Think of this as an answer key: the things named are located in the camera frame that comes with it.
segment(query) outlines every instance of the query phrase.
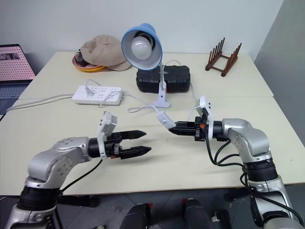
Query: power strip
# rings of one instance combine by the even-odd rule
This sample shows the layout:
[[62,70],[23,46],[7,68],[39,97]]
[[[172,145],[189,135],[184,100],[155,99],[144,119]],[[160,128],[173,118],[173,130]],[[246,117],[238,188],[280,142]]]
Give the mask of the power strip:
[[103,105],[114,105],[118,106],[121,103],[123,92],[120,87],[103,87],[103,86],[88,86],[88,88],[94,92],[94,95],[87,95],[85,86],[79,86],[77,91],[74,93],[72,100],[78,104],[101,104],[106,97],[107,100],[103,102]]

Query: hat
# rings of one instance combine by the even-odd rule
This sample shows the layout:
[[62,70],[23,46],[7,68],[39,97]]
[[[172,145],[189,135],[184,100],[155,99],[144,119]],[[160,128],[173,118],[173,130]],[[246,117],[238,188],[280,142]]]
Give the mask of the hat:
[[81,47],[81,54],[86,62],[115,71],[124,71],[130,67],[123,55],[121,42],[109,35],[99,35],[86,42]]

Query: laptop screen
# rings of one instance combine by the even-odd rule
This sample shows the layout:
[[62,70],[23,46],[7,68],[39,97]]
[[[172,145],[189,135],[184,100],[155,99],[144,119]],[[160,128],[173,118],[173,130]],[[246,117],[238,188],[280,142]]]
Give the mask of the laptop screen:
[[0,45],[0,81],[32,80],[34,77],[18,44]]

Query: beige table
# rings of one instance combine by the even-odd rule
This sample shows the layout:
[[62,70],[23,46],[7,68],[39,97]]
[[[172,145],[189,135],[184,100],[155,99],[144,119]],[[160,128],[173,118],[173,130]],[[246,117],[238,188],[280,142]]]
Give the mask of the beige table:
[[[278,173],[285,184],[305,182],[305,149],[286,117],[272,97],[212,97],[216,120],[243,118],[263,130]],[[19,100],[24,103],[31,100]],[[167,114],[174,121],[186,120],[193,106],[192,98],[170,95]],[[78,105],[70,99],[8,112],[0,122],[0,194],[19,195],[27,175],[27,163],[37,153],[49,149],[56,141],[71,136],[95,137],[98,122],[105,110],[118,116],[115,131],[139,129],[147,135],[125,140],[123,147],[150,146],[144,156],[104,161],[92,174],[76,183],[65,194],[104,194],[153,190],[240,186],[240,167],[214,166],[205,143],[192,137],[177,136],[165,129],[156,113],[147,109],[129,114],[126,109],[140,105],[126,98],[120,106],[106,109]],[[222,143],[212,141],[212,151]],[[236,153],[229,145],[222,156]],[[96,165],[99,159],[77,165],[64,185]]]
[[[105,69],[97,73],[84,73],[72,65],[73,55],[73,52],[57,52],[23,92],[20,99],[47,98],[57,94],[74,93],[80,85],[85,84],[87,79],[94,79],[104,86],[121,87],[135,96],[150,99],[149,94],[141,93],[136,86],[137,69],[132,67],[124,72]],[[208,54],[165,53],[163,63],[178,60],[188,66],[197,96],[273,96],[248,54],[239,54],[237,62],[225,77],[221,77],[219,71],[205,70],[208,59]],[[225,61],[226,59],[221,58],[216,66],[224,68]],[[176,96],[185,98],[191,97],[192,94],[189,91]]]

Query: laptop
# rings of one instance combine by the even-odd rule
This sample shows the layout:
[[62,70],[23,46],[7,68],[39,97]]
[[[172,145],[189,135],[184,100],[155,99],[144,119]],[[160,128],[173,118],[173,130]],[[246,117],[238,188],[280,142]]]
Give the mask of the laptop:
[[19,44],[0,45],[0,115],[18,100],[34,78]]

